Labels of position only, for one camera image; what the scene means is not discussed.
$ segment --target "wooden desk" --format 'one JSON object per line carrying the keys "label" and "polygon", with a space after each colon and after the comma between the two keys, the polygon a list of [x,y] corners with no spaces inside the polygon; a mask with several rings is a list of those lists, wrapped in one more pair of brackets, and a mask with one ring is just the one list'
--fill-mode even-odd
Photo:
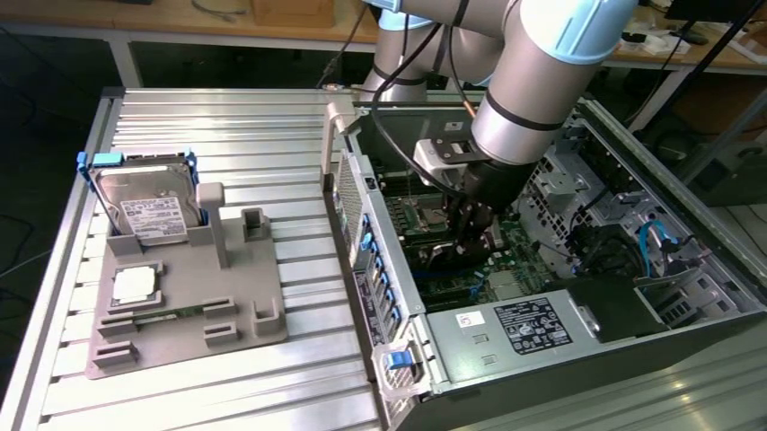
{"label": "wooden desk", "polygon": [[[314,29],[256,25],[250,0],[211,4],[222,10],[246,9],[248,14],[226,22],[198,11],[190,0],[155,0],[152,5],[115,0],[0,0],[0,26],[18,34],[107,41],[123,85],[142,87],[131,42],[335,51],[363,7],[360,0],[336,0],[336,25]],[[378,23],[367,12],[347,51],[374,52],[376,38]]]}
{"label": "wooden desk", "polygon": [[[198,11],[190,0],[155,0],[152,6],[118,4],[114,27],[123,30],[167,31],[231,36],[254,36],[299,40],[347,40],[360,8],[360,0],[336,0],[336,25],[331,28],[266,27],[255,24],[251,0],[210,2],[220,10],[247,10],[246,15],[232,15],[235,22]],[[363,18],[355,42],[375,43],[378,24],[370,13]]]}

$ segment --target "desk leg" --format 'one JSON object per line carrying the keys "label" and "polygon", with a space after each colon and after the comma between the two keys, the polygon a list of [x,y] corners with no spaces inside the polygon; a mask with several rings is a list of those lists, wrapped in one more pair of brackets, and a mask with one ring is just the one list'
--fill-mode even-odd
{"label": "desk leg", "polygon": [[634,119],[634,122],[629,126],[630,132],[634,132],[647,126],[647,123],[663,107],[663,104],[667,102],[669,97],[671,97],[671,94],[674,94],[674,91],[679,88],[682,81],[685,81],[687,75],[691,74],[693,68],[693,66],[686,66],[682,67],[678,71],[671,72],[671,75],[669,75],[669,78],[658,87],[658,91],[653,95],[647,105],[645,105],[645,108],[637,116],[637,119]]}
{"label": "desk leg", "polygon": [[115,59],[115,64],[118,65],[120,79],[123,80],[123,87],[143,87],[144,85],[142,84],[142,74],[139,73],[136,59],[134,58],[131,42],[127,38],[119,38],[107,41],[110,42],[112,57]]}

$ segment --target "power supply label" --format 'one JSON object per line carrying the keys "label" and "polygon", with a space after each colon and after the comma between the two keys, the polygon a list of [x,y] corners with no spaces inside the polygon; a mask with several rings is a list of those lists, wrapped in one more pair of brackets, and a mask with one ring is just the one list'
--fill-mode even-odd
{"label": "power supply label", "polygon": [[495,307],[514,351],[521,355],[573,343],[547,298]]}

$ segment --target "cable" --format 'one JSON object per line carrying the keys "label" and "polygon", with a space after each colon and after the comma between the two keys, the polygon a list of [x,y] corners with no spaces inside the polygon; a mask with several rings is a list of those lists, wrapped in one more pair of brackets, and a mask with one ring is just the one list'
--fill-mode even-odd
{"label": "cable", "polygon": [[44,251],[43,253],[40,253],[38,256],[35,256],[34,258],[28,258],[27,260],[24,260],[22,263],[19,263],[12,269],[10,269],[8,271],[3,271],[0,272],[0,278],[3,278],[4,276],[7,276],[8,274],[11,274],[14,271],[16,271],[18,269],[20,269],[24,265],[27,265],[28,263],[31,263],[32,261],[38,260],[39,258],[42,258],[43,256],[46,256],[47,254],[50,254],[54,251],[54,249]]}
{"label": "cable", "polygon": [[757,216],[757,218],[759,218],[765,223],[767,223],[767,220],[765,220],[765,217],[762,217],[761,214],[754,210],[754,207],[751,205],[747,205],[747,207],[751,213],[754,213],[754,215]]}
{"label": "cable", "polygon": [[669,236],[667,234],[667,229],[663,226],[663,222],[661,222],[661,220],[651,220],[649,221],[646,224],[643,224],[643,227],[639,229],[639,251],[643,254],[643,259],[645,259],[645,274],[651,277],[653,273],[650,271],[650,254],[649,254],[649,250],[647,250],[647,234],[650,232],[650,228],[651,227],[657,227],[658,228],[658,232],[661,232],[661,237],[662,237],[662,242],[663,240],[670,240],[673,243],[679,243],[679,240],[677,238],[673,238],[671,236]]}
{"label": "cable", "polygon": [[86,88],[83,88],[83,86],[80,84],[78,84],[78,82],[64,73],[62,72],[62,70],[46,59],[43,58],[43,56],[40,54],[38,54],[28,46],[24,42],[22,42],[22,40],[19,40],[19,38],[16,37],[16,35],[14,33],[11,33],[6,27],[0,26],[0,31],[8,36],[8,38],[11,38],[11,40],[14,40],[16,42],[16,44],[27,51],[30,52],[30,54],[38,58],[38,61],[40,61],[44,65],[47,65],[51,70],[54,70],[59,76],[62,76],[71,84],[75,88],[78,88],[80,90],[80,92],[83,92],[83,94],[86,94],[88,97],[94,98],[94,99],[100,99],[100,96],[98,94],[91,93],[88,90],[86,90]]}
{"label": "cable", "polygon": [[541,240],[538,240],[537,243],[538,243],[538,245],[541,245],[542,247],[550,249],[551,251],[554,251],[555,253],[558,253],[561,256],[565,256],[566,258],[570,258],[570,259],[581,259],[578,256],[574,256],[574,255],[571,255],[571,254],[567,254],[567,253],[559,251],[559,250],[557,249],[557,247],[554,247],[554,246],[546,244],[546,243],[542,242]]}
{"label": "cable", "polygon": [[689,25],[691,22],[689,22],[687,24],[685,24],[685,27],[682,27],[682,31],[679,32],[679,39],[677,41],[677,45],[674,46],[674,49],[671,49],[671,53],[669,54],[667,57],[667,61],[663,63],[663,65],[661,66],[661,70],[659,70],[659,74],[658,74],[658,78],[655,79],[655,85],[653,87],[653,91],[650,92],[650,94],[647,95],[647,99],[645,99],[643,105],[639,107],[639,109],[637,110],[637,112],[634,112],[625,120],[623,120],[623,124],[629,125],[634,119],[637,118],[637,116],[641,114],[641,112],[645,110],[645,107],[647,106],[647,103],[650,103],[650,100],[653,99],[653,96],[655,96],[655,92],[658,92],[658,88],[661,88],[661,84],[663,83],[663,72],[667,70],[667,66],[669,66],[669,62],[671,61],[671,58],[674,57],[674,54],[677,54],[677,50],[679,49],[679,45],[682,44],[682,39],[685,39],[685,36],[687,36],[687,33],[691,29],[691,25]]}
{"label": "cable", "polygon": [[454,62],[454,28],[455,27],[450,27],[448,30],[448,34],[447,34],[447,57],[451,60],[451,73],[454,74],[452,78],[455,81],[455,88],[458,89],[458,94],[460,95],[460,100],[464,103],[464,108],[468,111],[468,115],[471,115],[471,118],[475,118],[478,116],[478,112],[475,111],[475,107],[471,104],[471,101],[468,100],[468,97],[466,96],[464,93],[464,86],[460,84],[460,82],[458,81],[458,73],[455,71],[455,62]]}
{"label": "cable", "polygon": [[591,199],[591,201],[586,204],[586,206],[573,213],[571,226],[570,226],[570,233],[571,233],[571,235],[573,235],[573,224],[575,223],[575,217],[578,217],[579,214],[583,214],[586,211],[589,211],[589,210],[591,209],[591,207],[593,207],[594,205],[597,205],[597,203],[598,203],[598,202],[602,200],[602,198],[607,195],[609,192],[610,192],[610,188],[609,188],[609,187],[605,187],[605,188],[602,189],[602,191],[599,191],[599,193],[597,194],[595,198]]}
{"label": "cable", "polygon": [[0,269],[0,273],[4,273],[19,262],[19,258],[22,256],[22,251],[24,250],[24,245],[27,244],[27,241],[30,240],[30,237],[32,236],[32,233],[35,232],[35,225],[32,223],[30,223],[27,220],[23,220],[18,217],[14,217],[12,215],[0,214],[0,217],[6,218],[6,219],[8,219],[12,222],[16,222],[19,224],[24,224],[24,226],[27,227],[27,232],[24,233],[22,241],[20,241],[19,245],[16,246],[16,251],[14,252],[14,258],[11,259],[11,261],[8,262],[6,267],[3,269]]}
{"label": "cable", "polygon": [[399,64],[402,65],[407,55],[407,34],[410,33],[410,13],[406,14],[406,33],[403,34],[403,53],[399,55]]}
{"label": "cable", "polygon": [[235,11],[219,11],[216,9],[208,9],[207,7],[204,7],[200,3],[199,0],[192,0],[192,6],[195,7],[195,9],[203,13],[208,13],[214,16],[218,16],[222,20],[224,20],[226,22],[235,22],[236,20],[234,19],[232,15],[246,15],[248,13],[247,10],[244,9],[238,9]]}
{"label": "cable", "polygon": [[403,149],[396,144],[395,139],[390,135],[388,130],[386,130],[384,124],[382,122],[382,116],[379,115],[379,104],[382,102],[382,95],[384,94],[384,91],[388,88],[388,85],[395,81],[395,79],[402,75],[403,71],[407,69],[407,67],[411,65],[411,63],[415,61],[416,57],[420,55],[420,52],[423,52],[423,50],[426,49],[431,40],[436,36],[436,33],[439,32],[442,26],[443,25],[439,23],[434,25],[434,28],[431,29],[430,34],[427,35],[426,39],[420,42],[419,46],[416,47],[416,49],[410,54],[406,61],[403,61],[402,65],[399,65],[399,67],[392,72],[392,74],[388,75],[388,78],[386,78],[386,80],[383,81],[378,90],[375,91],[375,95],[372,96],[372,102],[371,102],[371,117],[372,117],[372,122],[375,123],[375,127],[378,128],[379,133],[382,134],[382,137],[386,140],[386,143],[392,147],[396,155],[399,155],[399,158],[403,159],[403,161],[407,163],[410,168],[416,172],[416,174],[426,181],[428,181],[434,185],[434,187],[436,187],[436,189],[442,193],[452,196],[454,198],[460,199],[466,196],[466,194],[463,192],[458,191],[456,189],[447,187],[440,181],[438,181],[431,176],[430,172],[426,169],[423,169],[423,167],[420,167],[420,165],[407,156],[406,152],[403,151]]}
{"label": "cable", "polygon": [[327,65],[324,65],[323,76],[320,77],[320,80],[316,82],[316,85],[314,86],[314,88],[318,90],[323,88],[324,80],[336,70],[338,60],[340,59],[340,56],[344,55],[344,52],[347,52],[348,45],[351,45],[351,40],[355,38],[355,34],[358,33],[358,28],[360,27],[362,18],[364,18],[366,12],[368,12],[367,6],[360,8],[360,14],[358,15],[358,20],[355,21],[355,25],[351,28],[351,32],[348,33],[347,41],[342,45],[340,50],[336,53],[336,56],[331,58],[331,61],[328,61]]}

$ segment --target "aluminum profile slat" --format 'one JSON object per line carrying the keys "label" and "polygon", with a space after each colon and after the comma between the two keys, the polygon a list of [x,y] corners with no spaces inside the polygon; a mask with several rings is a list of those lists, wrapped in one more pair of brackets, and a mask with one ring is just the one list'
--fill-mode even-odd
{"label": "aluminum profile slat", "polygon": [[284,129],[323,128],[323,117],[319,115],[296,115],[290,117],[184,117],[180,119],[122,119],[118,132],[140,135],[147,132],[167,130],[238,130],[242,128],[264,128],[282,132]]}
{"label": "aluminum profile slat", "polygon": [[[331,160],[338,163],[340,154],[334,153]],[[268,155],[232,155],[219,157],[200,157],[198,169],[200,172],[227,172],[250,170],[284,170],[286,168],[306,168],[320,165],[318,153],[312,154],[268,154]]]}
{"label": "aluminum profile slat", "polygon": [[328,103],[327,96],[320,93],[279,92],[268,98],[255,98],[248,92],[226,92],[218,94],[162,92],[128,93],[124,96],[124,105],[162,105],[163,107],[179,105],[320,105]]}
{"label": "aluminum profile slat", "polygon": [[342,359],[299,373],[251,376],[235,382],[132,400],[72,415],[56,415],[47,426],[87,430],[112,429],[123,423],[131,423],[138,429],[191,426],[216,417],[278,407],[284,399],[272,396],[271,391],[276,387],[291,387],[292,391],[300,391],[304,399],[322,398],[331,391],[359,389],[364,387],[363,373],[359,359]]}
{"label": "aluminum profile slat", "polygon": [[324,105],[124,105],[123,119],[179,117],[282,117],[324,114]]}

